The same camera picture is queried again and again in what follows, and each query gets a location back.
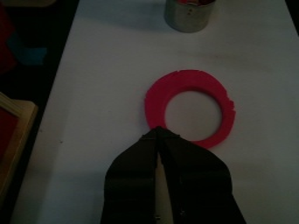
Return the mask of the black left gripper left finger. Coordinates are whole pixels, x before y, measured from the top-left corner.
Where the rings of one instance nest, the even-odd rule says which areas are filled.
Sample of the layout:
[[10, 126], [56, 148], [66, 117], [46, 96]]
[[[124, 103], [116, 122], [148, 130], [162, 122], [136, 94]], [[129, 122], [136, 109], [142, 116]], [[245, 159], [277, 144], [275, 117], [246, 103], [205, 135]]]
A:
[[100, 224], [154, 224], [157, 131], [152, 129], [106, 170]]

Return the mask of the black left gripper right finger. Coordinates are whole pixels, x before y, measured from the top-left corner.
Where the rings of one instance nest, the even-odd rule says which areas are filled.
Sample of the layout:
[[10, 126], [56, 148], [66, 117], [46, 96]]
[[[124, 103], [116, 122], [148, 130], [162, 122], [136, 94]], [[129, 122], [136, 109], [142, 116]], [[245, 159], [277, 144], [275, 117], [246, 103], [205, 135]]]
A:
[[246, 224], [224, 162], [168, 129], [157, 127], [156, 136], [173, 224]]

